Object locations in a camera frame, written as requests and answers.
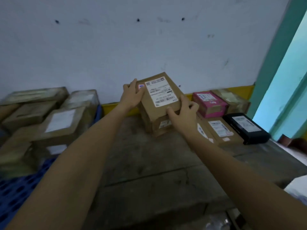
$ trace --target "forearm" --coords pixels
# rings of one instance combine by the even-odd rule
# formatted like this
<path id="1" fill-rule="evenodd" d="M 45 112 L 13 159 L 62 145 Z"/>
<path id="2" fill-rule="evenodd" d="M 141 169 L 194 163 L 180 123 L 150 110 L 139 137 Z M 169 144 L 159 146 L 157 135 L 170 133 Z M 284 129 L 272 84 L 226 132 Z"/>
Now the forearm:
<path id="1" fill-rule="evenodd" d="M 118 105 L 75 140 L 46 172 L 8 229 L 19 229 L 20 224 L 23 229 L 80 228 L 126 113 Z"/>
<path id="2" fill-rule="evenodd" d="M 255 230 L 307 229 L 301 202 L 200 134 L 187 141 Z"/>

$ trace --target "stack of boxes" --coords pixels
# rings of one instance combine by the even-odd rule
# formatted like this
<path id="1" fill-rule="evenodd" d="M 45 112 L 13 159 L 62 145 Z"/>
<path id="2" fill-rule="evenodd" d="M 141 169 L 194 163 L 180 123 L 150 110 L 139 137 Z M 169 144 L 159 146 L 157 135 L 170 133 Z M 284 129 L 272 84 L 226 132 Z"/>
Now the stack of boxes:
<path id="1" fill-rule="evenodd" d="M 63 152 L 93 122 L 99 105 L 96 90 L 65 87 L 9 94 L 0 103 L 0 176 L 35 173 L 41 161 Z"/>
<path id="2" fill-rule="evenodd" d="M 166 108 L 170 106 L 179 114 L 180 95 L 183 94 L 180 89 L 166 73 L 137 81 L 136 85 L 136 88 L 146 87 L 138 105 L 146 131 L 154 137 L 171 131 L 173 126 Z M 193 101 L 199 104 L 199 133 L 216 145 L 265 143 L 270 138 L 245 115 L 251 103 L 228 89 L 194 92 Z"/>

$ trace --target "pink box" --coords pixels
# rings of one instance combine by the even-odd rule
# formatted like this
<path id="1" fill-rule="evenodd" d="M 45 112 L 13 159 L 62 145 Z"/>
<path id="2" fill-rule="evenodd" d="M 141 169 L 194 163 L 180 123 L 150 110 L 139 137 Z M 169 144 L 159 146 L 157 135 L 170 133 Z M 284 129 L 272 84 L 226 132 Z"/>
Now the pink box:
<path id="1" fill-rule="evenodd" d="M 194 92 L 193 101 L 199 104 L 198 112 L 204 118 L 221 117 L 227 103 L 210 91 Z"/>

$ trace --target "yellow wall trim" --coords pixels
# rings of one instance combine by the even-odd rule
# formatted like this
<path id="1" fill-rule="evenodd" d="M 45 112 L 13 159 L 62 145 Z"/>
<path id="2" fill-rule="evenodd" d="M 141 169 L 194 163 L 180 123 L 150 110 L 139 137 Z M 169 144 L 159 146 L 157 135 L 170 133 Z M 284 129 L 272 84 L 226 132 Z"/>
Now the yellow wall trim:
<path id="1" fill-rule="evenodd" d="M 241 96 L 242 98 L 245 99 L 250 99 L 253 90 L 254 90 L 254 85 L 248 85 L 248 86 L 239 86 L 239 87 L 232 87 L 228 88 L 231 92 Z M 188 93 L 186 94 L 189 100 L 192 100 L 192 94 Z M 108 114 L 111 110 L 113 110 L 117 106 L 117 102 L 112 102 L 112 103 L 106 103 L 101 105 L 104 111 L 104 114 Z M 136 115 L 139 114 L 139 111 L 137 108 L 133 108 L 129 113 L 128 116 L 131 115 Z"/>

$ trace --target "person's right hand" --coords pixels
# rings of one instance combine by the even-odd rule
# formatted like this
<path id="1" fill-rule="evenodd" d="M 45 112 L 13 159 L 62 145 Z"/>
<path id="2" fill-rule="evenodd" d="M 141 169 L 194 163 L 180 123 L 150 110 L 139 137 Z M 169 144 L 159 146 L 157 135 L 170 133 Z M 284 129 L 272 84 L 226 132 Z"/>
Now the person's right hand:
<path id="1" fill-rule="evenodd" d="M 189 138 L 189 136 L 197 133 L 196 112 L 199 105 L 189 101 L 184 95 L 181 95 L 180 99 L 181 110 L 179 115 L 171 107 L 168 107 L 166 111 L 174 128 L 185 138 Z"/>

